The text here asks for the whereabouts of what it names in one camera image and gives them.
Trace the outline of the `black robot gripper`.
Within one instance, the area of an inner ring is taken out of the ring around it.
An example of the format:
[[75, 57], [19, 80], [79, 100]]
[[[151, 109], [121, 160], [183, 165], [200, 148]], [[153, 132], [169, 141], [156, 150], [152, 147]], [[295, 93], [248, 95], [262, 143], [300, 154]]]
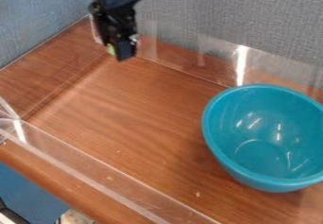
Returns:
[[117, 61], [136, 55], [139, 34], [135, 5], [140, 0], [92, 0], [89, 11], [104, 46], [115, 47]]

